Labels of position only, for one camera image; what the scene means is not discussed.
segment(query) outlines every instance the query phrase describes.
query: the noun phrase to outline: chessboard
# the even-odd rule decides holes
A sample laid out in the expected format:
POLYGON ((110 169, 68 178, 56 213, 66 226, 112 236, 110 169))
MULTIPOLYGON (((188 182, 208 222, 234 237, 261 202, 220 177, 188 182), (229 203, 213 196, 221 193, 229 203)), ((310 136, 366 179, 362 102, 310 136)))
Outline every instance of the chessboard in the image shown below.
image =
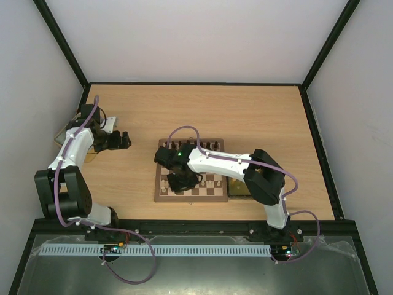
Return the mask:
MULTIPOLYGON (((166 146, 167 139, 160 139, 158 146, 166 146)), ((194 138, 172 139, 170 148, 179 149, 182 143, 196 144, 194 138)), ((201 146, 212 151, 224 151, 224 141, 221 138, 202 138, 201 146)), ((176 202, 176 203, 219 203, 228 201, 227 178, 212 173, 201 173, 202 180, 193 189, 175 194, 169 187, 167 175, 172 171, 157 164, 155 175, 154 202, 176 202)))

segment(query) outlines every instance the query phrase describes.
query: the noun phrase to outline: white panel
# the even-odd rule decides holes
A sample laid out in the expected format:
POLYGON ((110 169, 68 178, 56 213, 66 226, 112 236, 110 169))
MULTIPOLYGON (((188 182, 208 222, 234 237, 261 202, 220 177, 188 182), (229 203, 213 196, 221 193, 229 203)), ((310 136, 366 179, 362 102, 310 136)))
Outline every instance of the white panel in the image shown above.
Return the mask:
POLYGON ((34 218, 34 174, 58 148, 82 87, 31 0, 0 8, 0 294, 8 294, 34 218))
MULTIPOLYGON (((152 245, 157 257, 271 257, 268 245, 152 245)), ((45 244, 40 256, 97 256, 103 254, 103 245, 97 244, 45 244)), ((146 245, 128 245, 112 250, 107 256, 151 256, 146 245)))
POLYGON ((303 82, 347 1, 47 2, 90 82, 303 82))
POLYGON ((393 2, 361 1, 309 89, 340 201, 392 294, 393 2))

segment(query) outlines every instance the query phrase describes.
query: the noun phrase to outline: white robotic arm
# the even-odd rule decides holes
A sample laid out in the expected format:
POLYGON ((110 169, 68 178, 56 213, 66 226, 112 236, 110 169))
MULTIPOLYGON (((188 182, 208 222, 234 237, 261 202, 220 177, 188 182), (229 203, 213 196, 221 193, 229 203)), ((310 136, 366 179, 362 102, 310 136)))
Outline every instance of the white robotic arm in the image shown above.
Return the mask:
POLYGON ((91 148, 101 152, 131 146, 127 132, 121 136, 119 131, 113 130, 116 121, 116 117, 108 117, 104 126, 101 126, 99 109, 93 108, 92 104, 83 105, 81 117, 70 121, 58 156, 48 169, 37 171, 34 177, 46 218, 57 218, 57 210, 60 209, 64 219, 77 221, 77 224, 87 221, 89 224, 105 226, 116 219, 112 208, 93 202, 81 174, 85 157, 91 148))
POLYGON ((282 204, 284 175, 250 164, 253 160, 280 168, 266 152, 258 149, 252 155, 227 154, 198 148, 194 144, 182 144, 178 151, 160 147, 155 155, 156 163, 173 171, 168 175, 168 181, 174 192, 195 187, 197 173, 208 172, 238 179, 246 183, 252 197, 265 207, 268 225, 283 229, 288 218, 282 204))

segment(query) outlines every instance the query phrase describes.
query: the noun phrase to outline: wooden table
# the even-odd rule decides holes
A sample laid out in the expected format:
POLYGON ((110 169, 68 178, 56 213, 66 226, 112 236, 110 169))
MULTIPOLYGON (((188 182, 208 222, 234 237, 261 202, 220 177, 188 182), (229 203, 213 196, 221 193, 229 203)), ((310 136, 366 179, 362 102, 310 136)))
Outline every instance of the wooden table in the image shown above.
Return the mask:
MULTIPOLYGON (((84 165, 83 175, 93 200, 113 207, 119 218, 266 219, 263 206, 253 200, 154 202, 158 139, 181 125, 193 125, 202 138, 223 138, 226 152, 266 150, 299 180, 299 190, 288 197, 288 211, 310 210, 319 219, 333 219, 298 87, 92 85, 88 103, 96 94, 107 116, 119 118, 117 129, 129 132, 132 146, 99 153, 84 165)), ((192 130, 176 135, 190 136, 195 136, 192 130)), ((286 178, 286 190, 293 186, 286 178)))

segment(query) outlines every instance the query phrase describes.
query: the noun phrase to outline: purple cable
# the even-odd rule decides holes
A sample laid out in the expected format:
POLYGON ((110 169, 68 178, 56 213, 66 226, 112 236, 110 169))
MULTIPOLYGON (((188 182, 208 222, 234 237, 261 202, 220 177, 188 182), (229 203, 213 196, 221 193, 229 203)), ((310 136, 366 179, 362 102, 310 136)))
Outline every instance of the purple cable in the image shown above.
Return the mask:
POLYGON ((56 207, 56 214, 57 217, 59 219, 59 222, 62 226, 64 227, 69 227, 70 225, 74 224, 75 222, 77 222, 76 220, 73 220, 69 223, 65 223, 63 216, 61 215, 61 210, 60 210, 60 204, 59 204, 59 192, 57 190, 58 188, 58 184, 59 184, 59 174, 60 174, 60 169, 61 166, 64 162, 64 157, 67 154, 68 148, 71 145, 72 141, 75 139, 75 137, 78 135, 78 133, 85 128, 86 124, 88 123, 88 121, 91 119, 91 117, 93 117, 94 112, 96 111, 97 107, 98 107, 98 102, 99 102, 99 96, 96 95, 94 97, 94 107, 91 111, 91 113, 88 115, 88 117, 86 118, 85 122, 83 122, 83 124, 75 131, 75 133, 73 134, 73 137, 70 138, 70 140, 66 143, 63 152, 61 153, 61 160, 59 160, 59 163, 57 164, 56 167, 56 171, 55 171, 55 183, 54 183, 54 192, 55 192, 55 207, 56 207))
POLYGON ((276 264, 288 264, 288 263, 293 263, 293 262, 300 261, 300 260, 306 258, 306 257, 315 249, 315 247, 317 247, 318 241, 319 241, 319 236, 321 235, 321 227, 320 227, 320 225, 319 225, 319 220, 318 220, 317 216, 316 216, 313 212, 308 211, 308 210, 301 210, 301 211, 293 212, 293 213, 291 213, 291 215, 298 215, 298 214, 302 214, 302 213, 311 214, 312 216, 314 216, 315 221, 317 222, 317 236, 316 236, 316 238, 315 238, 314 244, 311 246, 311 248, 310 248, 305 254, 303 254, 303 255, 301 255, 300 257, 295 258, 295 259, 293 259, 293 260, 278 261, 278 260, 276 260, 276 258, 274 258, 274 256, 272 255, 271 258, 272 258, 272 260, 273 260, 276 264))
POLYGON ((135 235, 135 236, 137 236, 137 237, 139 237, 139 238, 141 238, 142 240, 145 241, 145 243, 147 244, 147 246, 149 246, 150 251, 152 253, 153 267, 152 267, 152 270, 150 271, 150 274, 146 278, 141 280, 141 281, 129 281, 129 280, 126 280, 125 278, 122 278, 121 276, 119 276, 117 273, 115 273, 113 271, 113 269, 109 266, 109 264, 105 260, 105 256, 107 255, 107 252, 109 252, 109 250, 105 251, 104 254, 103 254, 103 261, 104 261, 103 263, 106 266, 106 268, 111 272, 111 274, 113 274, 113 276, 115 278, 117 278, 118 280, 120 280, 120 281, 122 281, 123 283, 126 283, 126 284, 140 285, 140 284, 143 284, 143 283, 147 282, 148 280, 150 280, 154 276, 154 273, 155 273, 155 271, 157 269, 157 260, 156 260, 155 252, 154 252, 154 249, 153 249, 152 245, 150 244, 150 242, 145 237, 143 237, 142 235, 137 234, 136 232, 133 232, 132 230, 128 230, 128 229, 113 229, 113 228, 110 228, 110 227, 104 227, 104 226, 98 226, 98 225, 96 227, 99 228, 99 229, 109 230, 109 231, 113 231, 113 232, 128 232, 131 235, 135 235))
MULTIPOLYGON (((171 142, 171 138, 172 138, 172 136, 173 136, 177 131, 179 131, 180 129, 185 129, 185 128, 190 128, 190 129, 192 129, 192 130, 195 131, 195 133, 196 133, 196 135, 197 135, 197 136, 196 136, 196 146, 198 147, 199 151, 200 151, 203 155, 206 155, 206 152, 205 152, 204 150, 202 150, 202 147, 201 147, 201 145, 200 145, 200 136, 199 136, 199 131, 198 131, 198 129, 196 129, 194 126, 190 126, 190 125, 181 126, 181 127, 179 127, 179 128, 176 128, 175 130, 173 130, 172 133, 171 133, 171 134, 169 135, 169 137, 168 137, 168 140, 167 140, 167 142, 166 142, 166 146, 169 147, 169 144, 170 144, 170 142, 171 142)), ((229 160, 229 161, 233 161, 233 162, 237 162, 237 161, 238 161, 238 159, 230 158, 230 157, 225 157, 225 156, 222 156, 222 155, 215 155, 214 153, 212 153, 212 154, 209 153, 209 157, 212 157, 212 158, 215 158, 215 159, 220 159, 220 160, 229 160)), ((307 253, 305 253, 304 255, 300 256, 299 258, 296 258, 296 259, 294 259, 294 260, 289 260, 289 261, 277 261, 277 260, 272 256, 272 259, 274 260, 274 262, 275 262, 275 263, 278 263, 278 264, 292 263, 292 262, 295 262, 295 261, 299 261, 299 260, 303 259, 304 257, 306 257, 307 255, 309 255, 310 252, 312 252, 312 250, 315 249, 315 247, 316 247, 317 244, 318 244, 318 240, 319 240, 319 236, 320 236, 319 220, 318 220, 317 216, 316 216, 313 212, 308 211, 308 210, 301 210, 301 211, 294 212, 294 213, 291 213, 291 214, 288 213, 287 207, 286 207, 286 204, 285 204, 285 197, 286 197, 287 195, 290 195, 290 194, 294 193, 294 192, 297 191, 297 189, 299 188, 299 182, 297 181, 296 177, 295 177, 293 174, 289 173, 288 171, 285 171, 284 169, 281 169, 281 168, 279 168, 279 167, 276 167, 276 166, 273 166, 273 165, 270 165, 270 164, 266 164, 266 163, 262 163, 262 162, 258 162, 258 161, 254 161, 254 160, 243 160, 243 159, 242 159, 241 161, 244 162, 244 163, 249 163, 249 164, 254 164, 254 165, 258 165, 258 166, 263 166, 263 167, 266 167, 266 168, 270 168, 270 169, 273 169, 273 170, 276 170, 276 171, 278 171, 278 172, 281 172, 281 173, 283 173, 283 174, 289 176, 290 178, 292 178, 292 180, 293 180, 294 183, 295 183, 295 187, 294 187, 293 189, 291 189, 290 191, 284 193, 284 194, 281 196, 282 208, 283 208, 285 214, 287 214, 287 215, 298 215, 298 214, 302 214, 302 213, 309 213, 309 214, 311 214, 312 216, 314 216, 314 218, 315 218, 315 220, 316 220, 316 222, 317 222, 317 237, 316 237, 316 239, 315 239, 314 244, 313 244, 312 247, 307 251, 307 253)))
MULTIPOLYGON (((190 128, 190 129, 192 129, 192 130, 195 131, 195 133, 196 133, 196 135, 197 135, 197 136, 196 136, 196 146, 198 147, 199 151, 200 151, 203 155, 206 155, 206 152, 205 152, 204 150, 202 150, 202 147, 201 147, 201 145, 200 145, 199 131, 198 131, 198 129, 196 129, 194 126, 186 125, 186 126, 181 126, 181 127, 179 127, 179 128, 176 128, 175 130, 173 130, 172 133, 171 133, 171 134, 169 135, 169 137, 168 137, 168 140, 167 140, 167 142, 166 142, 166 146, 169 146, 169 144, 170 144, 170 142, 171 142, 172 136, 173 136, 177 131, 179 131, 180 129, 185 129, 185 128, 190 128)), ((212 153, 212 154, 209 153, 209 157, 212 157, 212 158, 215 158, 215 159, 220 159, 220 160, 228 160, 228 161, 232 161, 232 162, 237 162, 237 161, 238 161, 238 159, 229 158, 229 157, 225 157, 225 156, 222 156, 222 155, 215 155, 214 153, 212 153)), ((297 189, 299 188, 299 182, 297 181, 296 177, 295 177, 293 174, 289 173, 288 171, 285 171, 284 169, 281 169, 281 168, 279 168, 279 167, 276 167, 276 166, 273 166, 273 165, 270 165, 270 164, 266 164, 266 163, 262 163, 262 162, 258 162, 258 161, 253 161, 253 160, 244 160, 244 159, 242 159, 241 161, 244 162, 244 163, 249 163, 249 164, 254 164, 254 165, 258 165, 258 166, 263 166, 263 167, 266 167, 266 168, 270 168, 270 169, 273 169, 273 170, 276 170, 276 171, 278 171, 278 172, 281 172, 281 173, 283 173, 283 174, 289 176, 290 178, 292 178, 292 180, 293 180, 294 183, 295 183, 295 187, 294 187, 293 189, 291 189, 290 191, 284 193, 284 194, 282 195, 282 197, 281 197, 281 198, 282 198, 282 207, 283 207, 283 209, 284 209, 284 212, 287 214, 287 207, 286 207, 284 198, 285 198, 287 195, 290 195, 290 194, 294 193, 294 192, 297 191, 297 189)))
MULTIPOLYGON (((91 119, 91 117, 93 117, 94 112, 96 111, 96 109, 98 107, 98 102, 99 102, 99 96, 96 95, 94 97, 94 107, 91 110, 91 113, 87 116, 85 122, 83 122, 83 124, 75 131, 75 133, 73 134, 73 137, 71 137, 71 139, 66 143, 66 145, 65 145, 65 147, 63 149, 63 152, 61 153, 61 158, 62 159, 64 159, 64 157, 66 156, 67 151, 68 151, 69 146, 71 145, 72 141, 79 134, 79 132, 83 128, 85 128, 86 124, 91 119)), ((70 225, 72 225, 75 222, 77 222, 77 220, 73 220, 73 221, 71 221, 69 223, 65 223, 65 221, 63 219, 63 216, 61 215, 60 204, 59 204, 59 193, 58 193, 57 188, 58 188, 58 183, 59 183, 60 169, 61 169, 61 165, 63 164, 63 162, 64 162, 64 160, 59 160, 59 163, 58 163, 58 165, 56 167, 56 171, 55 171, 55 181, 54 181, 55 207, 56 207, 56 214, 57 214, 57 217, 59 219, 60 224, 62 226, 64 226, 64 227, 69 227, 70 225)), ((111 269, 111 267, 108 265, 108 263, 105 260, 105 255, 107 254, 107 252, 105 252, 104 255, 103 255, 103 261, 104 261, 105 266, 108 268, 108 270, 111 272, 111 274, 113 274, 113 276, 115 278, 117 278, 118 280, 120 280, 120 281, 122 281, 124 283, 127 283, 127 284, 131 284, 131 285, 143 284, 143 283, 147 282, 148 280, 150 280, 153 277, 153 275, 155 273, 155 270, 157 268, 157 262, 156 262, 156 258, 155 258, 154 249, 153 249, 152 245, 149 243, 149 241, 145 237, 143 237, 142 235, 137 234, 136 232, 133 232, 132 230, 128 230, 128 229, 113 229, 113 228, 110 228, 110 227, 104 227, 104 226, 100 226, 100 225, 96 225, 96 224, 89 224, 88 222, 83 222, 83 221, 81 221, 81 223, 85 224, 86 226, 95 226, 95 227, 97 227, 99 229, 113 231, 113 232, 128 232, 131 235, 135 235, 135 236, 141 238, 142 240, 144 240, 146 242, 147 246, 149 246, 149 248, 150 248, 150 250, 152 252, 152 256, 153 256, 153 267, 152 267, 152 270, 151 270, 150 274, 145 279, 143 279, 141 281, 128 281, 128 280, 120 277, 119 275, 117 275, 111 269)))

